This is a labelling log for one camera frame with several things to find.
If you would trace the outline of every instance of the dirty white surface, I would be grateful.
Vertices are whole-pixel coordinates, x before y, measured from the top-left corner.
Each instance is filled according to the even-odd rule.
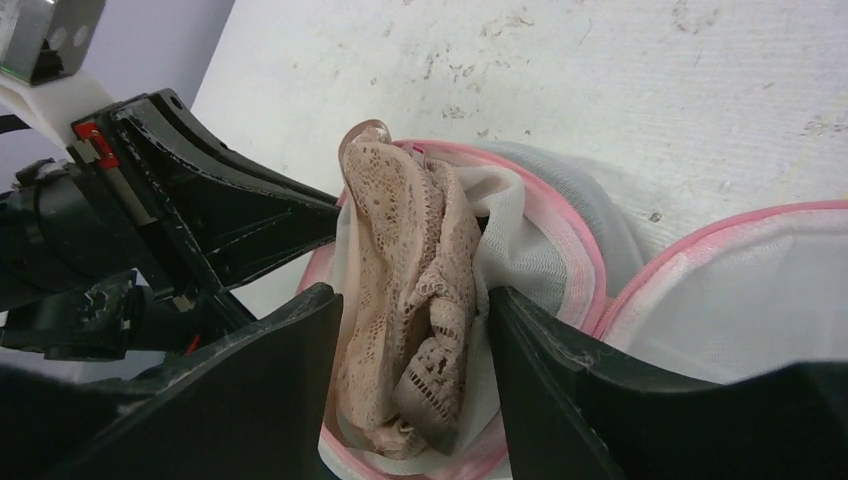
[[[244,0],[193,110],[334,194],[339,140],[370,117],[578,155],[652,258],[736,213],[848,194],[848,1]],[[303,265],[242,298],[272,310]]]

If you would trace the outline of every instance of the stain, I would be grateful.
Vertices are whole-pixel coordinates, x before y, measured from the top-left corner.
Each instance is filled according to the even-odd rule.
[[[427,55],[427,73],[424,75],[424,80],[430,80],[430,77],[433,75],[433,63],[435,61],[432,55]]]
[[[536,22],[524,18],[523,13],[525,12],[527,12],[527,7],[522,7],[521,13],[514,12],[506,17],[500,17],[486,22],[480,28],[480,36],[500,37],[507,30],[516,30],[536,25]]]
[[[577,42],[577,46],[578,46],[578,47],[579,47],[580,45],[583,45],[583,40],[586,40],[586,37],[588,37],[588,36],[589,36],[589,32],[591,32],[591,31],[592,31],[592,19],[590,18],[590,19],[589,19],[589,28],[587,28],[587,29],[586,29],[586,33],[584,33],[584,34],[583,34],[583,36],[582,36],[582,37],[580,37],[580,41],[579,41],[579,42]]]
[[[465,110],[456,105],[445,105],[445,107],[442,108],[442,118],[458,120],[460,118],[465,118],[466,116],[468,116],[468,114]]]
[[[816,115],[811,121],[804,125],[805,133],[802,133],[801,136],[806,137],[808,135],[814,135],[816,137],[821,137],[826,133],[834,134],[845,131],[848,131],[848,124],[838,121],[836,123],[825,122],[820,115]]]
[[[456,83],[459,76],[462,74],[462,65],[448,65],[448,68],[450,68],[451,73],[453,73],[453,83]]]
[[[720,8],[713,8],[700,15],[694,14],[689,9],[688,0],[677,0],[671,10],[672,24],[681,32],[692,35],[715,25],[720,15]]]

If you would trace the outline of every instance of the red clip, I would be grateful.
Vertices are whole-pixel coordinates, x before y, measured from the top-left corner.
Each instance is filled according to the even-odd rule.
[[[103,138],[103,135],[97,130],[97,124],[94,122],[85,122],[80,123],[74,126],[74,132],[77,134],[80,140],[90,140],[97,152],[100,154],[100,160],[97,161],[97,165],[103,169],[108,170],[110,168],[117,167],[120,162],[118,162],[118,157],[115,156],[115,152],[112,150],[112,147],[109,146],[109,143],[106,142],[106,139]]]

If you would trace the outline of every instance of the lace fabric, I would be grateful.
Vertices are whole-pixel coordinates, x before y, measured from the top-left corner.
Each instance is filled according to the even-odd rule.
[[[388,138],[365,126],[341,157],[358,279],[345,282],[357,301],[336,400],[369,450],[406,459],[427,444],[449,453],[456,438],[480,231],[452,169]]]

